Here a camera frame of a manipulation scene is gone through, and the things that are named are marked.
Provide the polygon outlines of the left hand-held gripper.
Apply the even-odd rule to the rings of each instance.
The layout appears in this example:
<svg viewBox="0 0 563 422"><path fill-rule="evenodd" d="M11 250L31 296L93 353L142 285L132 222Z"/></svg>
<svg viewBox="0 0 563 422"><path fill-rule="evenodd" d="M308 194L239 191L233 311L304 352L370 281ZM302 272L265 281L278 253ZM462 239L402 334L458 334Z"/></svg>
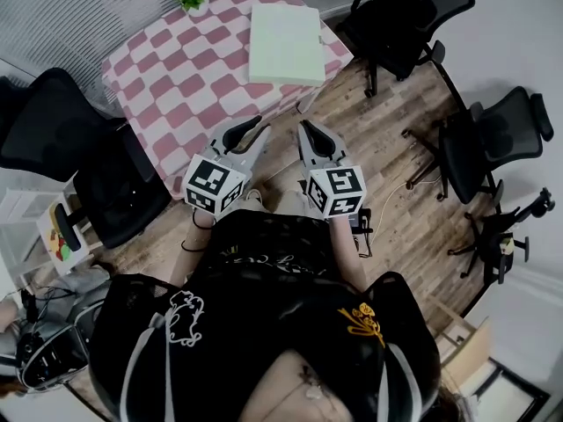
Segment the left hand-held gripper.
<svg viewBox="0 0 563 422"><path fill-rule="evenodd" d="M182 180L187 204L211 215L222 215L241 196L271 134L270 125L258 130L243 153L232 150L261 120L260 115L245 116L216 126L208 146L193 156Z"/></svg>

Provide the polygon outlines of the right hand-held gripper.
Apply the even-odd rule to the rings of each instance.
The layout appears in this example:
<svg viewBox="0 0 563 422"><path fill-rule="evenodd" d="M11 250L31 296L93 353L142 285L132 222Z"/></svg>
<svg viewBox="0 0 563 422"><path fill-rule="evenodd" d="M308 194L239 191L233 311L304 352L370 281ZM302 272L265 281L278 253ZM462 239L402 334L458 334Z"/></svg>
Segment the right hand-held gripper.
<svg viewBox="0 0 563 422"><path fill-rule="evenodd" d="M324 219L357 213L367 189L362 168L353 163L342 138L309 120L298 123L297 133L306 199Z"/></svg>

